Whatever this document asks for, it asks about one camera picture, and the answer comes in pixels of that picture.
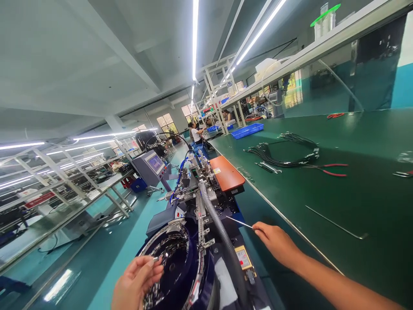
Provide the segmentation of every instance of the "flexible conduit hose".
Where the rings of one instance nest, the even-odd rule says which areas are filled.
[[[222,242],[224,243],[225,248],[227,249],[228,253],[228,258],[232,260],[232,267],[233,273],[231,275],[232,281],[235,284],[235,290],[238,293],[238,300],[241,305],[241,309],[249,309],[250,305],[248,304],[248,299],[247,299],[247,288],[245,285],[245,279],[244,275],[241,269],[240,262],[238,260],[237,253],[234,250],[234,246],[232,245],[231,239],[228,236],[227,231],[224,228],[224,225],[222,224],[221,219],[219,218],[218,213],[216,212],[214,206],[212,205],[212,202],[210,200],[210,197],[208,196],[207,192],[207,187],[205,186],[204,183],[200,182],[198,184],[199,189],[201,190],[201,195],[202,199],[205,203],[205,207],[208,210],[208,213],[210,214],[216,229],[219,233],[219,236],[221,237]]]

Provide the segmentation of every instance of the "wire harness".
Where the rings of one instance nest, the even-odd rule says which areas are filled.
[[[320,157],[319,155],[319,148],[317,144],[310,139],[304,138],[302,136],[299,136],[295,133],[291,133],[287,131],[286,133],[282,133],[278,137],[280,141],[273,142],[273,143],[260,143],[257,146],[250,146],[247,150],[243,150],[244,152],[247,153],[253,153],[260,157],[263,161],[265,161],[268,164],[272,164],[274,166],[279,166],[279,167],[296,167],[296,166],[301,166],[305,165],[309,162],[315,161]],[[275,144],[275,143],[280,143],[280,142],[295,142],[298,144],[302,144],[306,146],[309,149],[312,149],[312,153],[306,155],[304,158],[296,160],[296,161],[281,161],[278,159],[275,159],[271,156],[271,152],[269,149],[270,144]]]

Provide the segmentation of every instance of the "hand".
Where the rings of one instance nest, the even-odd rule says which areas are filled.
[[[275,259],[285,267],[294,270],[305,256],[280,227],[257,222],[253,228]]]
[[[136,257],[119,278],[113,292],[111,310],[141,310],[143,297],[163,274],[160,258],[154,264],[151,256]]]

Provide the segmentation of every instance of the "green workbench surface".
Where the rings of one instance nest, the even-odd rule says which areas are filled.
[[[269,203],[274,217],[283,217],[344,275],[413,307],[413,204],[409,196],[413,178],[393,175],[413,170],[413,163],[399,161],[401,153],[413,151],[413,109],[256,123],[264,124],[264,130],[240,140],[221,136],[210,143]],[[348,164],[331,169],[348,176],[334,177],[304,167],[281,168],[282,173],[270,174],[254,164],[260,161],[256,155],[243,152],[261,142],[275,142],[287,131],[319,143],[316,164]],[[309,153],[291,142],[271,145],[272,156],[281,160],[292,161]],[[368,233],[367,238],[349,235],[306,205],[355,235]],[[256,206],[240,209],[248,224],[260,219],[257,213],[262,210]]]

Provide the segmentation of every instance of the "red sign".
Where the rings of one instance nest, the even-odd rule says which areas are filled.
[[[27,204],[25,204],[25,206],[28,208],[33,208],[34,206],[40,205],[41,203],[49,200],[50,198],[54,196],[55,196],[54,193],[49,192],[47,194],[44,194],[43,196],[40,196],[39,198],[36,198],[35,200],[32,200],[31,202],[28,202]]]

